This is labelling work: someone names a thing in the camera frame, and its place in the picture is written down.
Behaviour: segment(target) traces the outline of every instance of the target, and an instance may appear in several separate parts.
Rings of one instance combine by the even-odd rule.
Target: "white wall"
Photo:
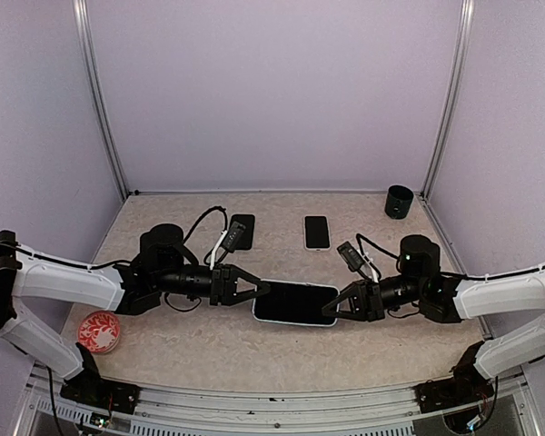
[[[72,2],[0,0],[0,230],[88,261],[120,207],[97,130]],[[33,302],[61,327],[65,304]],[[0,435],[32,361],[0,340]]]
[[[421,187],[460,1],[88,6],[132,189]]]
[[[477,1],[432,205],[469,273],[545,261],[545,1]],[[502,334],[535,313],[492,319]],[[545,421],[545,360],[525,373]]]

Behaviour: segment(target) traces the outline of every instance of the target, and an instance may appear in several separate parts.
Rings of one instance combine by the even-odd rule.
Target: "beige table surface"
[[[256,215],[253,249],[230,254],[227,263],[262,278],[334,285],[358,280],[336,252],[363,233],[397,253],[399,240],[421,233],[438,238],[419,203],[403,221],[383,212],[385,195],[344,193],[234,193],[131,196],[104,240],[98,262],[132,259],[139,235],[158,223],[177,223],[187,232],[210,206]],[[302,218],[328,217],[332,249],[303,249]],[[197,228],[187,245],[203,255],[222,230],[218,213]],[[373,255],[384,276],[394,275],[392,259]],[[442,268],[450,264],[443,255]],[[185,306],[183,296],[171,298]],[[95,308],[76,304],[63,335],[76,341],[78,323]],[[439,325],[421,316],[379,322],[339,320],[330,328],[257,322],[252,303],[212,307],[190,313],[162,304],[137,317],[120,316],[121,339],[106,355],[95,357],[103,376],[168,387],[217,391],[338,391],[417,382],[441,377],[467,346],[481,339],[476,322]]]

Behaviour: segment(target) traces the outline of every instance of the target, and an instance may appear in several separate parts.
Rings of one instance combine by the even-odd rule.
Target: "black cup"
[[[388,189],[385,212],[393,220],[403,220],[408,216],[414,193],[405,186],[395,184]]]

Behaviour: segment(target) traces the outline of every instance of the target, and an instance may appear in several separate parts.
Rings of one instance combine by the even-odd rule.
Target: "smartphone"
[[[339,290],[322,284],[265,281],[271,290],[254,299],[258,321],[331,327],[337,318],[324,316],[322,307],[339,296]]]
[[[236,245],[236,250],[248,251],[253,248],[253,238],[254,238],[254,215],[237,213],[233,215],[230,220],[230,224],[233,222],[238,222],[243,224],[246,229],[244,229],[243,235],[240,237],[238,245]]]
[[[305,248],[323,251],[331,248],[329,224],[326,216],[305,216],[304,218]]]

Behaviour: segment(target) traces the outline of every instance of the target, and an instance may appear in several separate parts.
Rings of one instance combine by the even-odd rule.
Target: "red and white plate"
[[[90,352],[109,352],[119,342],[119,318],[106,311],[93,312],[79,325],[79,343]]]

